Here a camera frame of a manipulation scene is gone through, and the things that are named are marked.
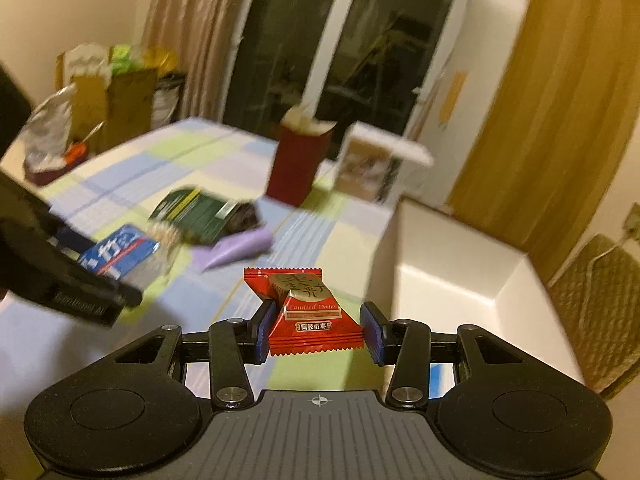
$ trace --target purple package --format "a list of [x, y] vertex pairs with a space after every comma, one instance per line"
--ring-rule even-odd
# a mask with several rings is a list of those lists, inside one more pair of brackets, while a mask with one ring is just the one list
[[230, 264], [271, 249], [273, 235], [266, 227], [249, 229], [221, 238], [213, 247], [196, 246], [191, 249], [193, 267], [203, 270]]

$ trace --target blue gripper pad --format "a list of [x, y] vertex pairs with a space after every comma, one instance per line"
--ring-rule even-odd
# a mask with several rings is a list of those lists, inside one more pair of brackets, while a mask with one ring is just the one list
[[383, 334], [383, 326], [385, 324], [389, 324], [388, 320], [375, 305], [368, 302], [360, 305], [360, 326], [364, 333], [364, 342], [369, 349], [371, 360], [378, 366], [385, 364]]
[[255, 343], [256, 354], [260, 358], [261, 363], [265, 362], [269, 355], [269, 333], [278, 315], [278, 304], [275, 301], [265, 301], [260, 309], [262, 309], [265, 304], [268, 304], [266, 308], [267, 312], [262, 316], [262, 320], [258, 325], [258, 335]]

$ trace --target brown curtain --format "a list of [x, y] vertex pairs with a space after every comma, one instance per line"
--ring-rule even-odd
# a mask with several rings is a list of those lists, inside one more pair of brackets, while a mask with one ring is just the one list
[[143, 44], [175, 50], [187, 73], [181, 117], [213, 118], [241, 0], [153, 0]]
[[548, 282], [606, 192], [639, 102], [640, 0], [531, 0], [454, 215], [527, 251]]

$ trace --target green package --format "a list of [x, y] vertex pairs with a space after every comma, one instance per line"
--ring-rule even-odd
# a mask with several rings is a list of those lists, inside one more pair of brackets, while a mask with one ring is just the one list
[[150, 220], [169, 222], [185, 242], [212, 245], [228, 234], [258, 227], [252, 203], [238, 202], [183, 187], [169, 193], [151, 213]]

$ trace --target gray ribbed plate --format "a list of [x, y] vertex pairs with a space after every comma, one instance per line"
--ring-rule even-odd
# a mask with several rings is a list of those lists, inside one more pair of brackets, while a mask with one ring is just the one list
[[[43, 480], [61, 480], [48, 473]], [[200, 440], [145, 480], [494, 480], [453, 456], [418, 413], [372, 392], [266, 391], [216, 415]]]

